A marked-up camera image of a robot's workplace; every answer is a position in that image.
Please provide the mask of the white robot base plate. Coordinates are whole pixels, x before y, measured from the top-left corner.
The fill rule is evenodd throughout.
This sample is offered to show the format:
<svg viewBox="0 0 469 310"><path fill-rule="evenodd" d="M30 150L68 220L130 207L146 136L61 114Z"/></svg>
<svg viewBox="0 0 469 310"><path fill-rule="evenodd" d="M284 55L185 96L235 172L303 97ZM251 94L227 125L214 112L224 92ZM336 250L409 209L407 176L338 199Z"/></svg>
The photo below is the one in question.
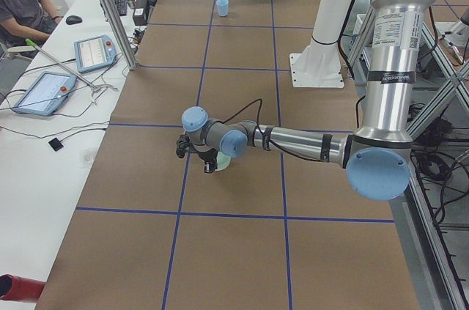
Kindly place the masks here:
<svg viewBox="0 0 469 310"><path fill-rule="evenodd" d="M297 88L343 88L339 38L352 0L320 0L311 42L289 55L292 85Z"/></svg>

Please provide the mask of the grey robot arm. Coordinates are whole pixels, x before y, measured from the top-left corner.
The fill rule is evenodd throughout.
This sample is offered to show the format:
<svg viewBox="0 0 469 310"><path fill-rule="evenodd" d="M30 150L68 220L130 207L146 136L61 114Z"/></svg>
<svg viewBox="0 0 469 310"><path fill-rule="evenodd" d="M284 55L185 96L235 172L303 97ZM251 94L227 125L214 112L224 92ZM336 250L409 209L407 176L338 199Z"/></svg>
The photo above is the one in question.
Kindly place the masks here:
<svg viewBox="0 0 469 310"><path fill-rule="evenodd" d="M412 138L407 113L427 9L435 0L371 0L376 13L362 123L350 135L309 133L245 120L211 118L194 106L182 114L177 156L197 154L208 173L218 154L241 156L247 147L279 150L308 161L332 162L346 170L351 187L377 201L405 192L410 182Z"/></svg>

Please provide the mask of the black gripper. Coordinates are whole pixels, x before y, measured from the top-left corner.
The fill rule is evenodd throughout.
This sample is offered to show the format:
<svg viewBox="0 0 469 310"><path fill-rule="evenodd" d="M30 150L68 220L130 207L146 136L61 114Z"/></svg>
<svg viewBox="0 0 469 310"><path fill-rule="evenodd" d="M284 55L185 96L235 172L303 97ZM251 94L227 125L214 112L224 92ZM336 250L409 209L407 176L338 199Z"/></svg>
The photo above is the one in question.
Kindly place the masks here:
<svg viewBox="0 0 469 310"><path fill-rule="evenodd" d="M176 155L184 158L186 154L197 154L204 161L204 172L211 174L215 171L216 149L207 145L195 145L189 135L181 134L176 141Z"/></svg>

